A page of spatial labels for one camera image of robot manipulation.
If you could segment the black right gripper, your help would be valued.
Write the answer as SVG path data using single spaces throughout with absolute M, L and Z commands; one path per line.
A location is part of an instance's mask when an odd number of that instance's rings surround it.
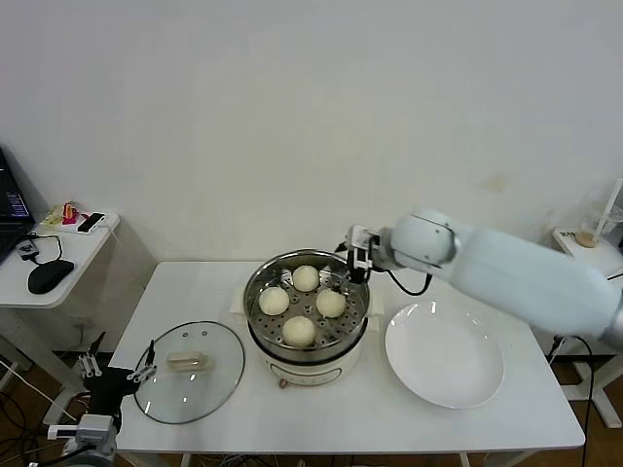
M 340 242 L 335 253 L 348 252 L 349 275 L 340 277 L 338 290 L 342 295 L 349 295 L 352 282 L 367 283 L 373 271 L 383 272 L 388 269 L 388 228 L 350 228 L 348 240 Z

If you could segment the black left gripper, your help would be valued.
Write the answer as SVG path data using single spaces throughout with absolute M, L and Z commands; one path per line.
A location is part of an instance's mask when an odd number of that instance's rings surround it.
M 84 380 L 85 388 L 90 392 L 89 413 L 119 414 L 126 396 L 137 391 L 137 383 L 151 378 L 157 370 L 155 365 L 155 341 L 145 351 L 134 371 L 109 367 L 101 371 L 97 363 L 97 353 L 106 333 L 101 332 L 86 352 L 78 358 L 78 364 Z

